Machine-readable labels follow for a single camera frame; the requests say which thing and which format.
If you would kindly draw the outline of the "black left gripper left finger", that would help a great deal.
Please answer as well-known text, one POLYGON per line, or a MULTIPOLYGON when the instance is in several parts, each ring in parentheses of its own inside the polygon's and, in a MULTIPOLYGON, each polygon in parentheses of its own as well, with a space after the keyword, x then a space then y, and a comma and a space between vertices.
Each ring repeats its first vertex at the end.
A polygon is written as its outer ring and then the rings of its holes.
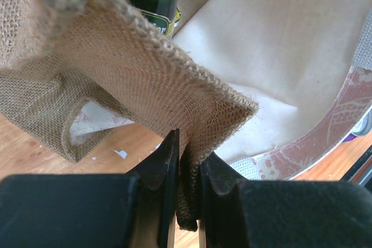
POLYGON ((173 247, 180 132, 125 174, 1 181, 2 247, 173 247))

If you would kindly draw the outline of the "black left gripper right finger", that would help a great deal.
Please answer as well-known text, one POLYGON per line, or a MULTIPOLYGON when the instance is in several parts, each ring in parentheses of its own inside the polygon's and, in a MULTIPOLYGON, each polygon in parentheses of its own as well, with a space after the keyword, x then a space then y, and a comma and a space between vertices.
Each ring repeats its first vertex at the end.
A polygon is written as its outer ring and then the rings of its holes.
POLYGON ((201 247, 370 247, 371 193, 350 182, 255 181, 200 167, 201 247))

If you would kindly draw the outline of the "burlap canvas tote bag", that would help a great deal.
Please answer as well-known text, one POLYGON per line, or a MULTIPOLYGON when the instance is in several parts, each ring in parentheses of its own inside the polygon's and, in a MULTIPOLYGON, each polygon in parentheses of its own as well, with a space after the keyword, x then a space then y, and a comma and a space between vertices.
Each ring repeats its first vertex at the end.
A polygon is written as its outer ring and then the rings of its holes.
POLYGON ((1 0, 1 113, 69 161, 109 132, 98 105, 179 129, 177 217, 196 229, 212 152, 246 177, 290 179, 371 108, 371 0, 179 0, 173 39, 133 0, 1 0))

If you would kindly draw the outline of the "purple Fanta can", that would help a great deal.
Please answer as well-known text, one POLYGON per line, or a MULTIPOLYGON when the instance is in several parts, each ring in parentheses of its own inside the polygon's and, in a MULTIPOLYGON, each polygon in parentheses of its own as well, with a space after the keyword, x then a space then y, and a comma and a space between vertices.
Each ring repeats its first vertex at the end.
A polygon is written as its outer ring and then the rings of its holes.
POLYGON ((343 140, 349 142, 358 137, 366 136, 371 131, 371 110, 351 130, 350 134, 343 140))

